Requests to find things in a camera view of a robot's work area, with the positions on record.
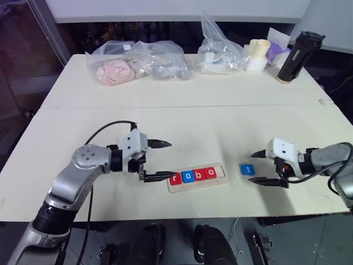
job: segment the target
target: black cable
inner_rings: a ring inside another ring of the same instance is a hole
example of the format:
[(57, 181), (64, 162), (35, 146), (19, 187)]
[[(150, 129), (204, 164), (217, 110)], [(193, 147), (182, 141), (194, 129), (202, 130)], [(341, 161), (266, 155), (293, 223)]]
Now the black cable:
[(88, 235), (89, 235), (89, 225), (90, 225), (90, 214), (92, 212), (92, 201), (93, 201), (93, 186), (90, 189), (90, 198), (89, 198), (89, 208), (88, 208), (88, 216), (87, 216), (87, 223), (86, 223), (86, 231), (84, 233), (84, 240), (83, 240), (83, 243), (82, 243), (81, 251), (79, 253), (76, 265), (81, 265), (81, 260), (83, 258), (84, 250), (85, 250), (86, 245), (87, 245)]
[(113, 125), (113, 124), (118, 124), (118, 123), (128, 123), (131, 125), (131, 131), (135, 128), (137, 128), (137, 125), (136, 123), (134, 123), (133, 121), (129, 121), (129, 120), (116, 120), (116, 121), (113, 121), (111, 123), (108, 123), (108, 124), (105, 124), (103, 127), (99, 128), (94, 134), (92, 134), (92, 136), (90, 138), (88, 138), (88, 140), (84, 143), (85, 145), (89, 144), (92, 139), (97, 135), (99, 134), (101, 131), (103, 131), (105, 128)]
[[(92, 139), (97, 135), (99, 134), (101, 131), (103, 131), (105, 128), (111, 126), (111, 125), (114, 125), (114, 124), (118, 124), (118, 123), (127, 123), (127, 124), (130, 124), (131, 127), (130, 127), (130, 131), (132, 131), (133, 129), (137, 128), (137, 125), (136, 123), (134, 123), (133, 121), (129, 121), (129, 120), (116, 120), (116, 121), (113, 121), (111, 123), (108, 123), (108, 124), (105, 124), (104, 126), (102, 126), (101, 128), (99, 128), (94, 134), (91, 135), (90, 138), (88, 138), (88, 140), (84, 143), (85, 145), (89, 144)], [(86, 228), (85, 228), (85, 234), (84, 234), (84, 240), (83, 240), (83, 243), (82, 243), (82, 248), (81, 248), (81, 251), (79, 253), (79, 256), (78, 256), (78, 259), (77, 259), (77, 263), (76, 265), (81, 265), (81, 261), (82, 261), (82, 258), (83, 258), (83, 254), (84, 254), (84, 251), (85, 251), (85, 248), (86, 248), (86, 245), (87, 245), (87, 241), (88, 241), (88, 235), (89, 235), (89, 225), (90, 225), (90, 215), (91, 215), (91, 212), (92, 212), (92, 201), (93, 201), (93, 186), (90, 190), (90, 198), (89, 198), (89, 208), (88, 208), (88, 216), (87, 216), (87, 223), (86, 223)]]
[(325, 166), (325, 167), (321, 168), (319, 171), (316, 171), (316, 172), (310, 174), (309, 176), (307, 176), (307, 177), (305, 177), (305, 178), (301, 178), (301, 179), (299, 179), (299, 180), (297, 180), (297, 181), (290, 181), (289, 179), (285, 178), (282, 174), (278, 174), (278, 175), (279, 175), (280, 178), (281, 178), (283, 181), (285, 181), (285, 182), (293, 183), (293, 184), (302, 183), (302, 182), (308, 181), (309, 179), (311, 179), (311, 178), (313, 178), (313, 177), (316, 177), (317, 175), (319, 175), (319, 174), (321, 174), (321, 173), (324, 173), (326, 170), (328, 170), (328, 169), (330, 169), (330, 168), (332, 168), (332, 167), (335, 167), (335, 166), (337, 166), (337, 165), (339, 165), (339, 164), (342, 164), (342, 163), (343, 163), (343, 161), (338, 161), (338, 162), (332, 163), (332, 164), (330, 164), (330, 165), (328, 165), (328, 166)]
[(349, 152), (348, 158), (344, 161), (343, 165), (335, 173), (333, 173), (332, 176), (327, 181), (327, 186), (329, 187), (330, 191), (332, 191), (336, 195), (339, 195), (339, 194), (332, 187), (332, 181), (338, 176), (339, 173), (341, 173), (346, 168), (346, 166), (348, 165), (348, 163), (351, 161), (353, 157), (353, 145), (350, 142), (341, 142), (340, 144), (348, 145), (350, 152)]

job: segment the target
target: cable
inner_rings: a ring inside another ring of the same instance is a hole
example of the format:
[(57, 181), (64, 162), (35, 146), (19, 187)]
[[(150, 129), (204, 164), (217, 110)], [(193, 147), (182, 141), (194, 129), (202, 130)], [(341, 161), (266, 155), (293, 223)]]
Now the cable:
[(351, 79), (353, 76), (349, 76), (349, 77), (347, 77), (346, 79), (345, 79), (345, 81), (343, 81), (343, 83), (342, 84), (340, 84), (338, 87), (336, 87), (335, 89), (333, 89), (333, 90), (331, 90), (329, 93), (328, 93), (328, 95), (329, 94), (331, 94), (331, 93), (333, 93), (333, 92), (335, 92), (337, 89), (339, 89), (339, 88), (341, 88), (349, 79)]
[(332, 187), (332, 181), (338, 176), (339, 173), (341, 173), (347, 167), (348, 163), (351, 161), (353, 157), (353, 145), (350, 142), (341, 142), (340, 144), (348, 145), (350, 152), (349, 152), (348, 158), (343, 162), (343, 165), (335, 173), (333, 173), (332, 176), (327, 181), (327, 186), (329, 187), (330, 191), (332, 191), (336, 195), (339, 195), (339, 194)]
[(278, 174), (278, 175), (279, 175), (280, 178), (281, 178), (283, 181), (285, 181), (285, 182), (293, 183), (293, 184), (302, 183), (302, 182), (308, 181), (309, 179), (311, 179), (311, 178), (313, 178), (313, 177), (316, 177), (317, 175), (319, 175), (319, 174), (321, 174), (321, 173), (324, 173), (326, 170), (328, 170), (328, 169), (330, 169), (330, 168), (332, 168), (332, 167), (335, 167), (335, 166), (337, 166), (337, 165), (339, 165), (339, 164), (342, 164), (342, 163), (343, 163), (343, 161), (338, 161), (338, 162), (332, 163), (332, 164), (330, 164), (330, 165), (328, 165), (328, 166), (325, 166), (325, 167), (321, 168), (319, 171), (316, 171), (316, 172), (310, 174), (309, 176), (307, 176), (307, 177), (305, 177), (305, 178), (301, 178), (301, 179), (299, 179), (299, 180), (297, 180), (297, 181), (290, 181), (289, 179), (285, 178), (282, 174)]
[[(117, 120), (117, 121), (113, 121), (111, 123), (105, 124), (104, 126), (102, 126), (101, 128), (99, 128), (94, 134), (91, 135), (90, 138), (88, 138), (88, 140), (84, 143), (85, 145), (89, 144), (92, 139), (99, 134), (101, 131), (103, 131), (105, 128), (114, 125), (114, 124), (119, 124), (119, 123), (127, 123), (130, 124), (130, 131), (132, 131), (133, 129), (137, 128), (136, 123), (134, 123), (133, 121), (129, 121), (129, 120)], [(83, 254), (87, 245), (87, 241), (88, 241), (88, 235), (89, 235), (89, 225), (90, 225), (90, 215), (92, 212), (92, 201), (93, 201), (93, 186), (90, 190), (90, 198), (89, 198), (89, 208), (88, 208), (88, 216), (87, 216), (87, 222), (86, 222), (86, 228), (85, 228), (85, 234), (84, 234), (84, 240), (82, 243), (82, 247), (81, 247), (81, 251), (79, 253), (78, 259), (77, 259), (77, 263), (76, 265), (81, 265), (81, 261), (83, 258)]]
[(238, 248), (237, 239), (236, 239), (236, 228), (239, 223), (239, 219), (240, 218), (235, 218), (235, 220), (233, 222), (233, 229), (232, 229), (231, 235), (229, 236), (229, 239), (228, 239), (228, 241), (230, 241), (232, 236), (234, 236), (234, 244), (235, 244), (236, 250), (237, 250), (236, 261), (238, 261), (239, 254), (244, 255), (244, 252)]
[(92, 201), (93, 201), (93, 186), (90, 189), (90, 198), (89, 198), (89, 208), (88, 208), (88, 216), (87, 216), (87, 223), (86, 223), (86, 231), (84, 233), (84, 240), (83, 240), (83, 243), (82, 243), (82, 248), (81, 248), (81, 251), (79, 253), (76, 265), (81, 265), (81, 260), (83, 258), (84, 250), (85, 250), (86, 245), (87, 245), (88, 235), (89, 235), (89, 225), (90, 225), (90, 214), (92, 212)]
[(105, 124), (104, 126), (102, 126), (101, 128), (99, 128), (94, 134), (91, 135), (90, 138), (88, 138), (88, 140), (84, 143), (85, 145), (89, 144), (92, 139), (97, 135), (99, 134), (101, 131), (103, 131), (105, 128), (111, 126), (111, 125), (114, 125), (114, 124), (118, 124), (118, 123), (128, 123), (131, 125), (131, 131), (135, 128), (137, 128), (137, 125), (136, 123), (134, 123), (133, 121), (129, 121), (129, 120), (116, 120), (116, 121), (113, 121), (111, 123), (108, 123), (108, 124)]

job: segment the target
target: white table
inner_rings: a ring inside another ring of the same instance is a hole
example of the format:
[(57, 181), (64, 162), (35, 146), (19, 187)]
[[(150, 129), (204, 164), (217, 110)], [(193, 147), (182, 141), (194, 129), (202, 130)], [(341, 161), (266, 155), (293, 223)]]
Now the white table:
[[(341, 199), (327, 188), (327, 177), (316, 177), (283, 189), (250, 183), (239, 171), (240, 163), (250, 162), (254, 163), (257, 176), (271, 177), (272, 162), (249, 158), (249, 155), (265, 148), (274, 136), (294, 143), (300, 150), (352, 142), (353, 127), (334, 104), (42, 108), (0, 173), (0, 220), (32, 220), (73, 151), (97, 128), (122, 119), (137, 121), (139, 129), (150, 138), (173, 144), (147, 153), (149, 172), (220, 162), (229, 172), (230, 183), (172, 194), (165, 181), (143, 183), (136, 174), (102, 175), (94, 184), (93, 221), (347, 211)], [(92, 143), (121, 144), (128, 130), (128, 126), (112, 126)], [(76, 221), (87, 218), (87, 201)]]
[[(192, 61), (195, 55), (188, 55)], [(279, 67), (265, 72), (205, 75), (193, 72), (188, 81), (151, 77), (107, 87), (90, 76), (84, 55), (74, 55), (64, 68), (42, 108), (150, 108), (237, 105), (320, 104), (331, 99), (303, 69), (289, 85), (276, 81)]]

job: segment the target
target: white plastic part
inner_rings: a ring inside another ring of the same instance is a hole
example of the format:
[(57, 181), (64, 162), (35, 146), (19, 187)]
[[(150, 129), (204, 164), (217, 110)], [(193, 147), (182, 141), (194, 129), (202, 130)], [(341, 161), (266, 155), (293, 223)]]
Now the white plastic part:
[(266, 53), (271, 46), (271, 42), (268, 40), (257, 40), (254, 50), (250, 52), (252, 57), (256, 58), (266, 58)]
[(148, 150), (147, 135), (137, 129), (130, 131), (123, 140), (122, 149), (122, 171), (128, 172), (128, 165), (131, 159), (139, 159)]
[(273, 138), (268, 144), (266, 157), (272, 160), (279, 157), (290, 165), (297, 178), (302, 178), (303, 174), (298, 162), (299, 151), (290, 142), (283, 141), (279, 138)]
[(265, 68), (267, 62), (267, 58), (256, 58), (250, 56), (248, 59), (247, 71), (261, 72)]

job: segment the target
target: purple object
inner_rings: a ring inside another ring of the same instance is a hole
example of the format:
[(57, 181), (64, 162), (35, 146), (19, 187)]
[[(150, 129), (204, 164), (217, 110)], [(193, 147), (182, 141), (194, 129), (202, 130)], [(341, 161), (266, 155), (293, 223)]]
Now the purple object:
[(281, 54), (286, 51), (291, 51), (291, 50), (289, 48), (286, 48), (283, 51), (282, 48), (279, 47), (277, 44), (271, 43), (271, 46), (270, 46), (269, 50), (267, 51), (266, 57), (269, 59), (269, 61), (272, 62), (277, 54)]

